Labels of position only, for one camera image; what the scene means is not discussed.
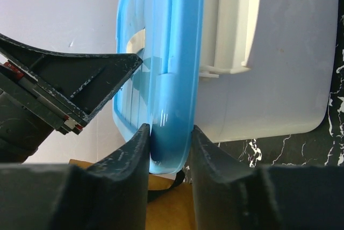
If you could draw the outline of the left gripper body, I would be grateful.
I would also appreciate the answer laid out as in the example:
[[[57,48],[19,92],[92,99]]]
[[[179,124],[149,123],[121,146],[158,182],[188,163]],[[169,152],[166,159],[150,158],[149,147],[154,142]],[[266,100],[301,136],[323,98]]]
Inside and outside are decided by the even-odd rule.
[[[11,63],[1,65],[1,162],[23,163],[54,131],[80,134],[78,118],[57,104],[58,94],[71,94],[70,81],[80,79],[66,64],[45,63],[28,73]]]

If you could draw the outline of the white plastic bin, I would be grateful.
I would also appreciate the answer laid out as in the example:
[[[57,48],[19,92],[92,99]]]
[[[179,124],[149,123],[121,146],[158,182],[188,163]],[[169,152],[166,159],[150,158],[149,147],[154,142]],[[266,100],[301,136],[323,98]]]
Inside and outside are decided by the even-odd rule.
[[[309,132],[327,107],[339,0],[204,0],[195,124],[213,142]]]

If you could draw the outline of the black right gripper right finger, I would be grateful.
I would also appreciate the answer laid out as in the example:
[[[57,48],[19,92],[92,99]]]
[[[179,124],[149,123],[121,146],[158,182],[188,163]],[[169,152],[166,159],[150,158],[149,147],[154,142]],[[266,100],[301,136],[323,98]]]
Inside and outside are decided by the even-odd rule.
[[[198,229],[343,229],[343,168],[251,168],[199,127],[190,169]]]

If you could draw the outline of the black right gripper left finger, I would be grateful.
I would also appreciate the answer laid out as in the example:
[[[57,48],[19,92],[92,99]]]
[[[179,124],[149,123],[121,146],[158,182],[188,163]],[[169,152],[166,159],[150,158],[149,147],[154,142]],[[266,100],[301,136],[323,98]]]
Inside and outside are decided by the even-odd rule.
[[[144,229],[150,126],[87,169],[2,164],[1,229]]]

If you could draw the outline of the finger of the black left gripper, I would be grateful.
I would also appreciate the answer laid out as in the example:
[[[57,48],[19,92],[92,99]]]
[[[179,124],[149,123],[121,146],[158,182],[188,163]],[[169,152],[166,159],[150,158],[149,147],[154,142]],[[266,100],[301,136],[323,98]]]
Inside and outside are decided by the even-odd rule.
[[[1,90],[61,133],[80,133],[142,64],[136,54],[48,51],[1,35]]]

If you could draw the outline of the light blue plastic lid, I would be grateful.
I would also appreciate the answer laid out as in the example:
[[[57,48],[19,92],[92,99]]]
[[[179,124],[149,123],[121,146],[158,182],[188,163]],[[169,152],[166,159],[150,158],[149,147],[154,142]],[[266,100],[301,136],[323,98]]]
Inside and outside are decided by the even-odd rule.
[[[125,140],[150,126],[152,174],[176,173],[191,144],[202,45],[204,0],[119,0],[117,52],[142,65],[113,98]]]

